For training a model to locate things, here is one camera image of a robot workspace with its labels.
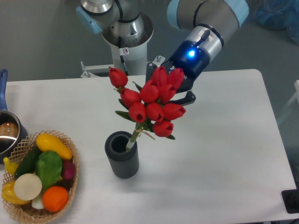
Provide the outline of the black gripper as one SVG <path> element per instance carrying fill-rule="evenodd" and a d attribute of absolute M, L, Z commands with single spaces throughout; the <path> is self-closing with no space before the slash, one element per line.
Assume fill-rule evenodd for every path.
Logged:
<path fill-rule="evenodd" d="M 177 105 L 190 105 L 196 100 L 195 94 L 190 91 L 194 81 L 198 78 L 204 68 L 210 63 L 210 57 L 204 44 L 205 41 L 184 41 L 171 57 L 162 63 L 168 73 L 176 68 L 181 68 L 185 74 L 184 80 L 177 93 L 185 92 L 184 98 L 171 100 L 169 103 Z"/>

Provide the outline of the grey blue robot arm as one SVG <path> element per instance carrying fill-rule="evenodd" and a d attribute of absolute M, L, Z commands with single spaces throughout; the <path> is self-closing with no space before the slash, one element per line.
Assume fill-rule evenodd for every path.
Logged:
<path fill-rule="evenodd" d="M 244 0 L 172 0 L 167 8 L 171 26 L 190 31 L 168 58 L 147 59 L 147 43 L 153 35 L 150 18 L 139 10 L 135 0 L 83 0 L 76 8 L 82 24 L 93 34 L 102 34 L 110 45 L 113 66 L 131 76 L 150 79 L 154 69 L 167 72 L 181 68 L 185 74 L 178 92 L 186 96 L 176 100 L 188 105 L 195 101 L 194 81 L 241 27 L 249 14 Z"/>

